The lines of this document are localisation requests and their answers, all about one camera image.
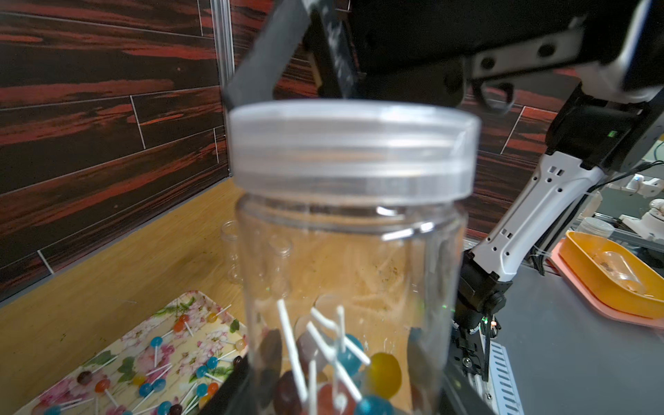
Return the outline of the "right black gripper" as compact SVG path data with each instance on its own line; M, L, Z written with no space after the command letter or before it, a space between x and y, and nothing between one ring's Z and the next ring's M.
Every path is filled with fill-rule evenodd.
M456 107L469 84L607 63L636 1L353 1L361 94Z

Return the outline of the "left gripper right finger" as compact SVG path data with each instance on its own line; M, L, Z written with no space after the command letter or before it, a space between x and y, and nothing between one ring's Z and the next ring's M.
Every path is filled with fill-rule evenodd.
M452 361L444 368L437 404L442 415L494 415L493 409L480 397L463 371Z

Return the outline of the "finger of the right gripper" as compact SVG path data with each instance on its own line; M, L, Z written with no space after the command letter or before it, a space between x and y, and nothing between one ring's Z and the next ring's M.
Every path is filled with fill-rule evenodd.
M252 49L224 87L228 110L273 99L273 90L310 23L309 10L302 1L287 0L275 6Z

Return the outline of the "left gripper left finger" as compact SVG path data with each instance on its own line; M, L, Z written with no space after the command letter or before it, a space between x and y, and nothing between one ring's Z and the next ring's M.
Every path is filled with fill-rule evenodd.
M255 415L257 404L252 391L252 370L243 357L219 391L199 411L201 415Z

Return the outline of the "white-lidded candy jar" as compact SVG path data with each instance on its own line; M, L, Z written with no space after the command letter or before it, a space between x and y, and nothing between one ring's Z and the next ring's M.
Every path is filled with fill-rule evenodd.
M259 414L437 414L468 217L459 202L236 206ZM268 240L292 243L286 298Z

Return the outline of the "clear candy jar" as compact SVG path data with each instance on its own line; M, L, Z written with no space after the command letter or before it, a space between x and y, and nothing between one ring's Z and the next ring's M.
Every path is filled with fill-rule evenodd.
M267 277L273 295L286 298L292 290L290 255L292 243L284 236L273 235L268 240Z
M240 272L239 229L237 221L227 221L221 226L221 242L223 245L224 261L228 267L227 278L230 282L240 285L243 282L243 278Z

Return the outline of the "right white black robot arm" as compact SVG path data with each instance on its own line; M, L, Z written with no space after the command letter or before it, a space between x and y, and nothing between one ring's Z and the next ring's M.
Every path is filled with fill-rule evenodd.
M450 204L476 166L463 95L502 114L515 78L575 67L528 185L463 256L455 320L471 329L571 203L662 127L662 60L660 1L356 1L347 22L330 1L278 1L226 85L234 174L311 207Z

